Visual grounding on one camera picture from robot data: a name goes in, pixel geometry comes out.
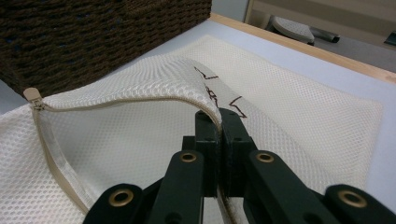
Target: beige zipper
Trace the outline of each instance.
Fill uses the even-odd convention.
[[[194,101],[190,101],[188,99],[181,98],[181,97],[155,97],[155,98],[147,97],[147,98],[139,98],[139,99],[121,99],[121,100],[107,102],[107,103],[103,103],[103,104],[99,104],[99,105],[88,105],[88,106],[79,106],[79,107],[67,108],[67,109],[57,109],[57,108],[53,108],[49,105],[46,105],[42,100],[40,92],[36,88],[28,88],[23,92],[23,94],[24,94],[25,98],[31,103],[32,111],[33,111],[33,118],[35,121],[35,126],[37,128],[38,137],[39,137],[40,143],[44,149],[47,165],[49,167],[50,172],[52,173],[52,175],[53,175],[54,179],[56,180],[56,182],[58,183],[58,185],[66,193],[66,195],[72,200],[72,202],[74,202],[76,204],[76,206],[85,215],[88,213],[89,208],[78,197],[76,191],[70,185],[70,183],[65,178],[65,176],[62,174],[59,167],[56,165],[55,160],[52,158],[52,156],[50,154],[50,149],[48,148],[48,146],[44,140],[43,133],[41,131],[40,116],[39,116],[40,111],[42,111],[42,110],[47,110],[49,112],[83,111],[83,110],[93,110],[93,109],[98,109],[98,108],[104,108],[104,107],[121,104],[121,103],[137,103],[137,102],[148,102],[148,101],[180,101],[183,103],[187,103],[189,105],[193,105],[199,109],[202,109]],[[213,120],[219,133],[221,133],[221,124],[216,119],[215,114],[207,109],[203,109],[203,111]]]

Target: gray floor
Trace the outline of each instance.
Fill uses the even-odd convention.
[[[396,73],[396,50],[381,48],[345,36],[341,36],[335,44],[316,37],[315,47]]]

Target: zipper pull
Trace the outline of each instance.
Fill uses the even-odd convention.
[[[28,88],[23,92],[26,100],[30,102],[32,108],[35,110],[43,110],[45,105],[40,92],[36,88]]]

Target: brown woven basket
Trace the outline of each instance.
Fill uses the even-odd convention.
[[[9,0],[0,79],[43,96],[94,82],[210,15],[211,0]]]

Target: wooden table edge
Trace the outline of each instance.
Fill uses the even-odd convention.
[[[301,53],[308,54],[323,61],[337,64],[339,66],[364,74],[366,76],[374,77],[388,83],[396,84],[396,73],[392,73],[390,71],[372,66],[367,63],[358,62],[353,59],[349,59],[347,57],[326,51],[324,49],[309,46],[299,41],[292,40],[281,35],[276,35],[263,29],[248,25],[246,23],[242,23],[240,21],[235,21],[233,19],[226,18],[215,13],[211,13],[209,19],[211,21],[215,21],[217,23],[229,26],[247,34],[255,35],[262,39],[269,40],[289,49],[300,51]]]

